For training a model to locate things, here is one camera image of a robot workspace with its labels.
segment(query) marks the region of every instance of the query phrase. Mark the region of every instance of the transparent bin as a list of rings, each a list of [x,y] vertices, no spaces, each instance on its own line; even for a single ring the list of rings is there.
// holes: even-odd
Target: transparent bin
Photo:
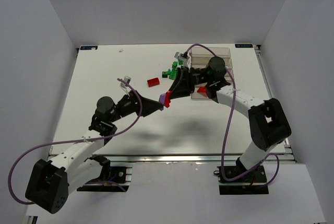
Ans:
[[[209,48],[209,49],[212,50],[218,57],[224,59],[226,68],[230,71],[232,77],[234,77],[230,49],[229,48]],[[200,46],[193,47],[189,54],[191,57],[191,67],[193,68],[205,68],[209,60],[212,58],[212,54],[208,50],[201,48]],[[228,73],[225,74],[225,79],[227,82],[232,83]],[[195,91],[194,93],[192,93],[192,99],[209,100],[209,98],[205,94],[197,92],[197,89],[199,87],[203,87],[205,85],[206,84],[200,84],[195,86]]]
[[[231,52],[229,48],[209,48],[212,50],[218,57],[221,57],[225,61],[225,66],[228,69],[232,69],[232,60],[231,60]],[[200,46],[195,46],[190,51],[190,56],[192,58],[192,66],[193,65],[203,65],[206,66],[209,60],[212,58],[212,54]]]

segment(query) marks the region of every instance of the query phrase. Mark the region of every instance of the white tabletop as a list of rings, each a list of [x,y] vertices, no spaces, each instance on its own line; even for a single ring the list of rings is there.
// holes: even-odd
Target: white tabletop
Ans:
[[[168,91],[172,80],[161,72],[171,69],[175,52],[184,52],[189,44],[101,45],[97,50],[80,50],[66,102],[54,141],[80,138],[87,130],[102,96],[117,102],[123,95],[117,78],[132,78],[130,84],[143,96],[157,100]],[[253,48],[236,49],[234,44],[207,44],[230,48],[237,89],[268,99],[265,82]],[[160,85],[149,88],[147,80],[158,77]],[[141,118],[128,132],[113,138],[97,154],[170,155],[218,154],[221,152],[230,108],[213,101],[195,101],[190,97],[172,100],[163,111]],[[126,128],[136,114],[115,125]],[[249,122],[234,112],[226,153],[241,154],[251,142]],[[53,146],[51,154],[59,154],[68,145]],[[274,152],[284,152],[283,144]]]
[[[305,165],[283,164],[268,195],[219,195],[214,164],[134,164],[126,193],[73,192],[51,215],[32,205],[37,224],[305,224],[324,216]],[[272,177],[275,164],[265,165]]]

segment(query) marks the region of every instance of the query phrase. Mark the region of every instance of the white wall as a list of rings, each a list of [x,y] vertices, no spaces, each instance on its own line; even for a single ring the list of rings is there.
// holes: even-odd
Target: white wall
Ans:
[[[285,0],[50,0],[81,44],[261,44]]]
[[[328,223],[334,223],[334,0],[287,0],[262,46],[273,94],[292,127]]]
[[[50,142],[75,48],[49,0],[0,0],[1,223],[21,223],[25,206],[9,195],[7,176],[28,148]],[[36,151],[21,162],[14,190],[24,199]]]

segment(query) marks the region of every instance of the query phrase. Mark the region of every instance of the green block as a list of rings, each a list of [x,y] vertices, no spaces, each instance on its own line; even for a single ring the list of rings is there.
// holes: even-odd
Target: green block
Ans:
[[[172,64],[172,69],[175,70],[177,68],[177,61],[174,61]]]
[[[169,76],[169,79],[175,80],[176,74],[177,74],[177,71],[176,70],[172,70],[172,72],[171,72],[171,74]]]

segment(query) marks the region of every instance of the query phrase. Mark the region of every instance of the purple block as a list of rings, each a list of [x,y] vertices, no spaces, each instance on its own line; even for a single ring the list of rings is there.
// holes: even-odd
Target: purple block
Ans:
[[[162,95],[160,95],[160,97],[159,97],[159,103],[160,104],[165,104],[165,97],[166,97],[166,94],[165,93],[163,93]]]

